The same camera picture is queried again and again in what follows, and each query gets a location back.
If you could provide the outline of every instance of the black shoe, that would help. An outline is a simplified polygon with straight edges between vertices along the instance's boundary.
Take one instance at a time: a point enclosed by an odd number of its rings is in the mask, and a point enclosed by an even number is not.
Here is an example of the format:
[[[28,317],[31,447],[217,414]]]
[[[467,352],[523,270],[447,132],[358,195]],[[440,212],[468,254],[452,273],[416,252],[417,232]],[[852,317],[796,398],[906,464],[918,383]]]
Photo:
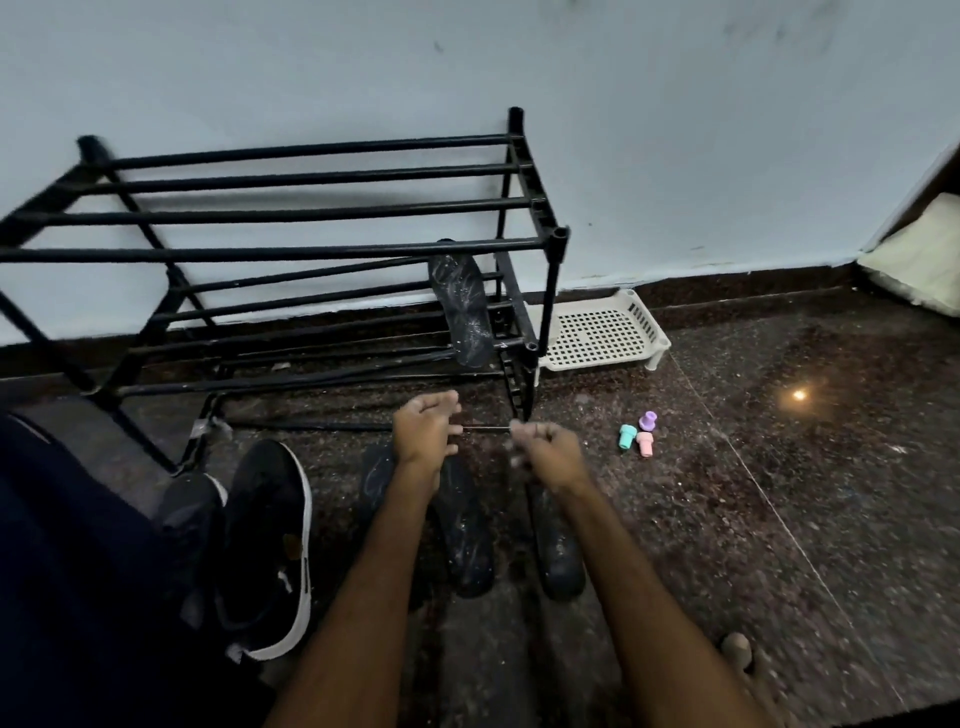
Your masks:
[[[555,601],[576,598],[587,585],[587,575],[580,545],[560,504],[536,480],[527,481],[527,504],[543,590]]]
[[[256,443],[233,477],[216,579],[220,622],[255,660],[285,654],[306,633],[312,512],[293,452],[275,440]]]
[[[387,486],[394,477],[393,443],[377,443],[363,451],[360,476],[360,498],[357,502],[357,520],[360,532],[366,536],[373,523],[373,517],[383,505],[387,495]]]
[[[363,454],[358,517],[366,533],[373,516],[383,503],[387,486],[394,476],[392,444],[372,445]],[[479,596],[493,585],[493,538],[480,509],[473,478],[463,460],[450,455],[440,470],[440,487],[430,501],[430,509],[444,538],[446,567],[457,594]],[[420,592],[429,591],[420,583],[420,568],[414,572],[411,601]]]
[[[430,501],[446,546],[446,565],[457,594],[485,594],[493,586],[493,537],[467,464],[448,455],[440,487]]]
[[[476,260],[472,255],[432,255],[427,273],[444,307],[457,363],[471,369],[485,366],[493,358],[493,329]]]
[[[153,518],[169,567],[163,598],[194,629],[210,610],[213,568],[224,539],[227,491],[206,473],[177,477]]]

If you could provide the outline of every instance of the insole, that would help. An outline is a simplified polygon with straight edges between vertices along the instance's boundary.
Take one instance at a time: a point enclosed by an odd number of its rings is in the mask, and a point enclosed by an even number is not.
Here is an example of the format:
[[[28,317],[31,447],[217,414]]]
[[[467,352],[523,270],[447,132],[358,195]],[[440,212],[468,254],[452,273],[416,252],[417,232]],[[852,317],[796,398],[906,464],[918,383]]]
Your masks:
[[[493,357],[493,329],[476,260],[472,255],[432,255],[427,270],[444,307],[457,362],[471,369],[486,365]]]

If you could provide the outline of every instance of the black metal shoe rack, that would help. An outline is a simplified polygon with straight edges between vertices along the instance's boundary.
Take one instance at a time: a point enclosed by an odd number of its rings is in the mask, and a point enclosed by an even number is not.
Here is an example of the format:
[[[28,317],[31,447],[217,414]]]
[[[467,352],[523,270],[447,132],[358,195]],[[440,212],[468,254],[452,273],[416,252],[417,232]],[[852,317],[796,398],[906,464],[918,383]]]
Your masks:
[[[546,354],[547,322],[553,308],[557,277],[564,260],[569,229],[557,225],[553,210],[540,183],[523,132],[523,109],[510,109],[506,133],[474,136],[446,136],[388,141],[361,141],[335,144],[267,147],[219,152],[165,155],[159,157],[114,158],[96,136],[77,141],[81,161],[42,192],[0,221],[0,262],[13,263],[161,263],[166,266],[169,285],[153,315],[135,337],[130,348],[102,381],[96,381],[84,368],[71,361],[31,319],[3,293],[0,311],[33,345],[83,393],[83,396],[111,418],[169,473],[195,467],[203,455],[209,423],[219,417],[227,397],[310,388],[329,388],[368,382],[407,380],[469,380],[498,377],[506,382],[514,413],[526,420],[534,406],[534,377],[538,357]],[[256,175],[243,177],[204,177],[125,182],[123,173],[131,169],[213,164],[216,162],[313,157],[318,155],[392,152],[416,149],[443,149],[502,145],[506,157],[502,164],[414,167],[370,171],[320,172],[308,174]],[[412,205],[352,206],[340,208],[238,210],[238,211],[145,211],[135,195],[159,192],[288,187],[345,182],[383,182],[457,177],[503,176],[499,198],[458,202],[425,202]],[[519,196],[511,196],[511,179],[519,181]],[[117,195],[126,212],[68,213],[66,210],[86,195]],[[536,237],[504,238],[509,209],[528,209]],[[215,248],[171,250],[154,225],[228,225],[231,223],[303,223],[324,220],[434,215],[496,210],[499,212],[496,236],[488,240],[441,241],[405,245],[361,245],[297,248]],[[23,246],[47,227],[75,225],[134,225],[143,233],[149,249],[24,249]],[[539,335],[533,330],[516,282],[510,251],[543,250],[547,259],[547,277],[543,297],[543,326]],[[440,310],[375,316],[361,321],[303,328],[278,328],[265,333],[224,335],[217,317],[313,303],[397,294],[429,289],[428,281],[357,288],[297,298],[275,299],[259,303],[208,308],[202,294],[207,291],[265,286],[289,280],[341,276],[381,268],[423,263],[430,255],[493,254],[496,271],[485,279],[495,280],[496,292],[488,297],[500,370],[453,373],[436,372],[437,362],[452,363],[449,344],[404,348],[404,335],[382,335],[397,327],[424,321],[443,321]],[[224,280],[193,285],[179,263],[240,262],[268,260],[367,259],[363,262],[257,278]],[[192,308],[181,311],[185,304]],[[205,326],[180,332],[171,341],[168,328],[177,321],[200,320]],[[236,376],[237,369],[269,368],[277,362],[332,360],[354,356],[371,358],[361,366],[310,374],[273,374]],[[209,361],[208,376],[199,380],[163,383],[137,383],[145,365],[202,358]],[[206,392],[204,406],[180,460],[172,460],[121,409],[128,397]],[[233,426],[289,430],[389,430],[383,423],[329,422],[235,422]],[[477,425],[478,430],[501,430],[503,425]]]

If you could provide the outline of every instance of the white plastic tray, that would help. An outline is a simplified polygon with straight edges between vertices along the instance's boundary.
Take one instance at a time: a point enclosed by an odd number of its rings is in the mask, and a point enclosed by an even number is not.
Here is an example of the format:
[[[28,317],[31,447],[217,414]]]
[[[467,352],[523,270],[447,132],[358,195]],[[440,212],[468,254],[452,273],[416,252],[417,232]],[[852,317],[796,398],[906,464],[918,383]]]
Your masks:
[[[534,330],[540,331],[543,306],[528,305]],[[632,289],[606,299],[557,303],[550,322],[549,346],[540,365],[552,372],[646,360],[653,372],[670,340]]]

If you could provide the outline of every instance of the forearm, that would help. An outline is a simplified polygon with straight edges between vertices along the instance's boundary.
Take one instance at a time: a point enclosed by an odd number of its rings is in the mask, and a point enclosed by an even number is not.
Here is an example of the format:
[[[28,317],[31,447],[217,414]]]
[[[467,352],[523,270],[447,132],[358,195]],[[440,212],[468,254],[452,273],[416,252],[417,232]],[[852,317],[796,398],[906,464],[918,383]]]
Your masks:
[[[644,725],[766,726],[735,675],[684,614],[593,486],[560,495]]]
[[[268,726],[393,726],[430,477],[400,466]]]

